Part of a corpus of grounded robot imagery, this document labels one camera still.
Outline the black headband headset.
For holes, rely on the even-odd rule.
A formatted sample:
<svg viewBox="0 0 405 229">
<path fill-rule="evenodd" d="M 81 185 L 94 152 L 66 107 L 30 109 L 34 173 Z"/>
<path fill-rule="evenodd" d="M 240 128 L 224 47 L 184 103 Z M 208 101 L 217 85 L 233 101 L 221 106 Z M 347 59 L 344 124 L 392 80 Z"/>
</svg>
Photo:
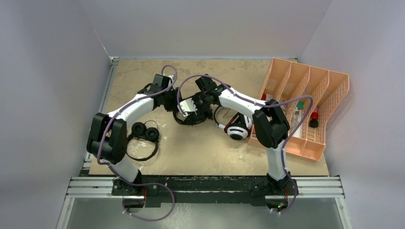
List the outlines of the black headband headset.
<svg viewBox="0 0 405 229">
<path fill-rule="evenodd" d="M 204 122 L 206 119 L 212 120 L 213 117 L 197 117 L 195 113 L 191 113 L 187 117 L 183 117 L 183 115 L 180 113 L 179 109 L 178 111 L 172 112 L 173 118 L 175 121 L 181 125 L 197 125 L 202 122 Z"/>
</svg>

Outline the white and black headphones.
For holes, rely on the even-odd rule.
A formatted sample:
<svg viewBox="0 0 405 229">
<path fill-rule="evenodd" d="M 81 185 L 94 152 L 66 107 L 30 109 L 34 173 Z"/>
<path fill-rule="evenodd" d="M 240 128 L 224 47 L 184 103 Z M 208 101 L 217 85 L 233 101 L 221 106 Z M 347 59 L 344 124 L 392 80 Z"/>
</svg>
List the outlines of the white and black headphones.
<svg viewBox="0 0 405 229">
<path fill-rule="evenodd" d="M 234 140 L 241 141 L 246 139 L 251 133 L 253 121 L 244 114 L 236 113 L 226 125 L 223 125 L 217 121 L 218 113 L 223 109 L 223 106 L 219 106 L 213 113 L 216 127 L 222 132 L 227 133 Z"/>
</svg>

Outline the black over-ear headphones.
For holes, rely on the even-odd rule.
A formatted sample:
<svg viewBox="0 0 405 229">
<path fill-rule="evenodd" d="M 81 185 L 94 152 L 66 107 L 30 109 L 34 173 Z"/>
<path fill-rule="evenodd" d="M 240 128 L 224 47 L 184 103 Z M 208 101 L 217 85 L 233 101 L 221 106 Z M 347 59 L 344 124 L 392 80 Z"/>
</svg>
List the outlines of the black over-ear headphones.
<svg viewBox="0 0 405 229">
<path fill-rule="evenodd" d="M 145 140 L 145 141 L 148 141 L 148 142 L 151 142 L 154 144 L 154 149 L 153 149 L 152 153 L 147 157 L 135 158 L 135 157 L 130 156 L 127 153 L 129 158 L 131 158 L 135 161 L 138 161 L 138 162 L 145 162 L 145 161 L 152 159 L 159 150 L 160 132 L 158 130 L 158 124 L 155 121 L 153 121 L 157 127 L 146 127 L 147 122 L 149 122 L 149 120 L 146 121 L 145 123 L 135 122 L 131 127 L 130 135 L 127 137 L 128 143 L 131 140 L 135 139 L 135 140 Z"/>
</svg>

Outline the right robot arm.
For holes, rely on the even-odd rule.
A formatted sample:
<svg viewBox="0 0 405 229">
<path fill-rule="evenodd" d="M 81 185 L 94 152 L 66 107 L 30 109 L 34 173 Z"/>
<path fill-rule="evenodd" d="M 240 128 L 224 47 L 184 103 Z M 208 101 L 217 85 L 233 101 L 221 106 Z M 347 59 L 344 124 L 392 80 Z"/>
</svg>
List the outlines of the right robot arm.
<svg viewBox="0 0 405 229">
<path fill-rule="evenodd" d="M 209 75 L 197 77 L 195 82 L 202 91 L 202 101 L 236 110 L 253 121 L 256 138 L 267 153 L 268 188 L 272 193 L 280 194 L 290 180 L 284 152 L 290 125 L 280 104 L 274 99 L 269 102 L 254 99 L 224 83 L 217 85 Z"/>
</svg>

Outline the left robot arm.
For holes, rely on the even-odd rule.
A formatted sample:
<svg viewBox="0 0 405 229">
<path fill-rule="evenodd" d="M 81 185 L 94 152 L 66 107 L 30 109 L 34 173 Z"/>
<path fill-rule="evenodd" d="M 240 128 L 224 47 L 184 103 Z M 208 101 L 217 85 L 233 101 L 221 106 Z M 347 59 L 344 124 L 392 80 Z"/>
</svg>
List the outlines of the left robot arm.
<svg viewBox="0 0 405 229">
<path fill-rule="evenodd" d="M 124 189 L 130 195 L 141 192 L 142 182 L 140 170 L 127 155 L 128 129 L 143 115 L 161 105 L 175 107 L 173 86 L 176 81 L 177 75 L 156 74 L 152 83 L 119 109 L 108 114 L 97 113 L 93 117 L 86 150 L 95 156 L 99 164 L 108 166 L 124 181 Z"/>
</svg>

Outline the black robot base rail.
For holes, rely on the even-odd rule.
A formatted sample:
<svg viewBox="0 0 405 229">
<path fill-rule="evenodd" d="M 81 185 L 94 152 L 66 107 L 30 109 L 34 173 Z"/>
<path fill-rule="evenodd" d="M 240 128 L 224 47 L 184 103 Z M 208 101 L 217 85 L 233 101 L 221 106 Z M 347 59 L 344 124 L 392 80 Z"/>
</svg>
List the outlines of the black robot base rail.
<svg viewBox="0 0 405 229">
<path fill-rule="evenodd" d="M 112 195 L 122 196 L 125 207 L 135 207 L 136 197 L 147 208 L 158 208 L 163 203 L 192 204 L 249 204 L 268 207 L 277 212 L 288 208 L 297 195 L 298 186 L 290 177 L 279 189 L 265 176 L 198 176 L 198 175 L 142 175 L 140 185 L 113 179 Z"/>
</svg>

